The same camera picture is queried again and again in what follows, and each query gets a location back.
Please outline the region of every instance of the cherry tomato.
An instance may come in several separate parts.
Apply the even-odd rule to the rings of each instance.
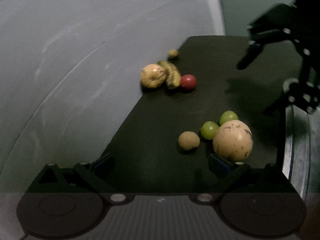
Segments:
[[[191,91],[196,87],[197,80],[193,75],[184,75],[180,79],[180,86],[185,91]]]

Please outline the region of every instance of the large beige round fruit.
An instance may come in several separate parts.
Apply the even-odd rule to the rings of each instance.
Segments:
[[[183,132],[178,139],[179,146],[188,151],[200,145],[200,138],[195,132]]]
[[[150,64],[141,72],[141,84],[146,88],[157,88],[167,77],[166,71],[158,64]]]
[[[252,133],[249,127],[239,120],[225,122],[213,138],[214,151],[233,162],[248,158],[252,146]]]

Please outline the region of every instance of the robotic arm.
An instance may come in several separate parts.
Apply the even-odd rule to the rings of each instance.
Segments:
[[[247,54],[237,68],[244,70],[263,51],[264,45],[289,40],[302,56],[303,62],[299,82],[290,85],[265,114],[271,115],[276,109],[295,105],[313,114],[320,104],[320,9],[319,0],[296,0],[294,5],[278,4],[248,26],[250,42]],[[316,71],[314,80],[309,80],[310,71]]]

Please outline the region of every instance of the round black disc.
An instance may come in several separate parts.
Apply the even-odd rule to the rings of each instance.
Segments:
[[[29,233],[43,238],[70,238],[91,229],[103,212],[95,193],[26,193],[17,217]]]
[[[284,236],[296,231],[307,211],[297,193],[227,193],[220,202],[227,222],[254,236]]]

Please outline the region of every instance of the ribbed gray surface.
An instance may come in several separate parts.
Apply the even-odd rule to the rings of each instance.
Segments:
[[[73,240],[243,240],[255,239],[227,227],[210,206],[188,196],[136,196],[112,207],[92,231]],[[298,240],[295,235],[282,240]],[[38,240],[28,236],[26,240]]]

